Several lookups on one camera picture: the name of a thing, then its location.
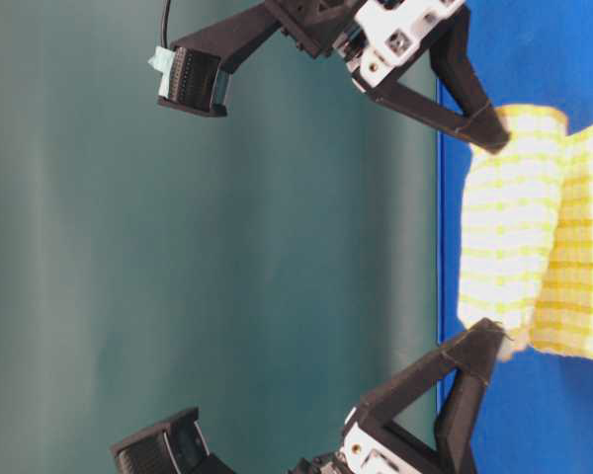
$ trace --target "black 3d-printed part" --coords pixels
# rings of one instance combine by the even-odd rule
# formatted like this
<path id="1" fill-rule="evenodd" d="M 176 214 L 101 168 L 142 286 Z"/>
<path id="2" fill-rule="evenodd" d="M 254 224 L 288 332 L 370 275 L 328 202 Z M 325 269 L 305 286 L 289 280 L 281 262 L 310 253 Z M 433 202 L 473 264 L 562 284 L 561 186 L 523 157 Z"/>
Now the black 3d-printed part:
<path id="1" fill-rule="evenodd" d="M 343 435 L 358 423 L 422 474 L 476 474 L 470 438 L 504 337 L 499 326 L 484 319 L 445 342 L 369 392 Z M 455 383 L 435 423 L 435 450 L 393 419 L 453 370 Z"/>
<path id="2" fill-rule="evenodd" d="M 328 53 L 367 0 L 266 0 L 266 7 L 312 57 Z"/>

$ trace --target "green wall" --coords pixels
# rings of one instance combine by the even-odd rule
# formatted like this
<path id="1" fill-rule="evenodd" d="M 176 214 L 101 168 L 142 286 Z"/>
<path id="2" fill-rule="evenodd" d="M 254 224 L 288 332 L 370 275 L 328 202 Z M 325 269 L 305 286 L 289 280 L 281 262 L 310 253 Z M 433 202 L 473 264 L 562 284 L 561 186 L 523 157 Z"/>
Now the green wall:
<path id="1" fill-rule="evenodd" d="M 173 3 L 172 38 L 252 4 Z M 433 132 L 282 36 L 229 119 L 158 108 L 160 7 L 0 0 L 0 472 L 112 473 L 191 405 L 238 472 L 282 472 L 433 346 Z"/>

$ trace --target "yellow cloth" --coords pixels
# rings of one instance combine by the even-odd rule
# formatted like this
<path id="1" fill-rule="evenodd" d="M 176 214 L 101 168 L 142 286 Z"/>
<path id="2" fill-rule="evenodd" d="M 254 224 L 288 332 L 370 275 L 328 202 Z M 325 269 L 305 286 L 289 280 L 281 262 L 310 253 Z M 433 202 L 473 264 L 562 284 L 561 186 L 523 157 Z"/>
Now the yellow cloth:
<path id="1" fill-rule="evenodd" d="M 593 358 L 593 126 L 499 109 L 512 133 L 498 154 L 472 148 L 462 212 L 459 318 L 503 324 L 504 354 L 527 344 Z"/>

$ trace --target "blue surface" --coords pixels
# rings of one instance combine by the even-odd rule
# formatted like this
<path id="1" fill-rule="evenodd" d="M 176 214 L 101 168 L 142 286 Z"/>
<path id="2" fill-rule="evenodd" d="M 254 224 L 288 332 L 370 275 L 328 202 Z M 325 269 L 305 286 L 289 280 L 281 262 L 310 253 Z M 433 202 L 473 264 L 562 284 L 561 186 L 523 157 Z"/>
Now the blue surface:
<path id="1" fill-rule="evenodd" d="M 593 123 L 593 0 L 469 0 L 469 56 L 495 105 L 554 106 Z M 446 94 L 445 104 L 453 103 Z M 457 321 L 467 147 L 442 142 L 443 336 Z M 473 446 L 480 474 L 593 474 L 593 361 L 529 350 L 499 364 Z"/>

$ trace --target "green background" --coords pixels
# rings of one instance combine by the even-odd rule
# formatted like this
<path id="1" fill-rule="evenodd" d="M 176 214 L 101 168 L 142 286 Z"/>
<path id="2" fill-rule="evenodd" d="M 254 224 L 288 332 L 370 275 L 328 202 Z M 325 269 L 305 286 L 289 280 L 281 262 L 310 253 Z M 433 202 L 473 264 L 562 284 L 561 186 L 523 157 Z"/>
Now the green background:
<path id="1" fill-rule="evenodd" d="M 252 3 L 174 0 L 170 37 Z M 112 473 L 192 405 L 238 472 L 283 472 L 434 346 L 434 133 L 282 36 L 229 119 L 158 108 L 160 8 L 0 0 L 0 472 Z"/>

